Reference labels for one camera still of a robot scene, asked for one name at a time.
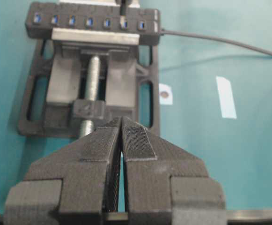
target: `teal surface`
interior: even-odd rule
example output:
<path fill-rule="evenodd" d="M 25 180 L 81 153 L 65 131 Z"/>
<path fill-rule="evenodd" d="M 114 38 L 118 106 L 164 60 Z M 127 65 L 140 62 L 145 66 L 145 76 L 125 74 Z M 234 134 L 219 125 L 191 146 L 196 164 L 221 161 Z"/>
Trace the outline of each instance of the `teal surface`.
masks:
<path fill-rule="evenodd" d="M 0 212 L 31 162 L 70 143 L 16 132 L 35 41 L 24 20 L 31 0 L 0 0 Z M 272 49 L 272 0 L 149 0 L 162 26 Z M 231 82 L 237 119 L 221 116 L 216 77 Z M 174 104 L 161 106 L 161 134 L 201 157 L 229 209 L 272 208 L 272 58 L 237 47 L 163 37 L 160 80 Z"/>

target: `usb port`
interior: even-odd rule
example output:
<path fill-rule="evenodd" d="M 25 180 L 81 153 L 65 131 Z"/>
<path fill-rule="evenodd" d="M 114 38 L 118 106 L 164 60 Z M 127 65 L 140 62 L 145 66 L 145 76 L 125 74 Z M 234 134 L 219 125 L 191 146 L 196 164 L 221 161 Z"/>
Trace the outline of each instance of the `usb port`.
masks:
<path fill-rule="evenodd" d="M 41 22 L 41 15 L 39 13 L 34 14 L 33 22 L 34 23 L 40 23 Z"/>
<path fill-rule="evenodd" d="M 92 27 L 93 26 L 93 18 L 92 17 L 90 17 L 90 18 L 88 18 L 87 20 L 86 20 L 86 26 L 87 27 Z"/>
<path fill-rule="evenodd" d="M 123 20 L 123 21 L 122 21 L 122 23 L 121 23 L 121 28 L 122 28 L 122 29 L 125 29 L 125 30 L 128 28 L 128 22 L 127 22 L 127 20 Z"/>
<path fill-rule="evenodd" d="M 111 20 L 110 19 L 105 19 L 104 23 L 103 23 L 103 26 L 105 28 L 110 28 L 110 26 L 111 26 Z"/>
<path fill-rule="evenodd" d="M 145 22 L 144 22 L 144 21 L 140 21 L 140 22 L 139 22 L 139 29 L 140 29 L 140 30 L 145 30 L 145 28 L 146 28 L 146 27 L 145 27 Z"/>
<path fill-rule="evenodd" d="M 54 15 L 51 19 L 51 23 L 52 24 L 58 24 L 59 18 L 57 15 Z"/>
<path fill-rule="evenodd" d="M 72 15 L 70 18 L 69 18 L 69 26 L 74 26 L 75 25 L 75 16 Z"/>

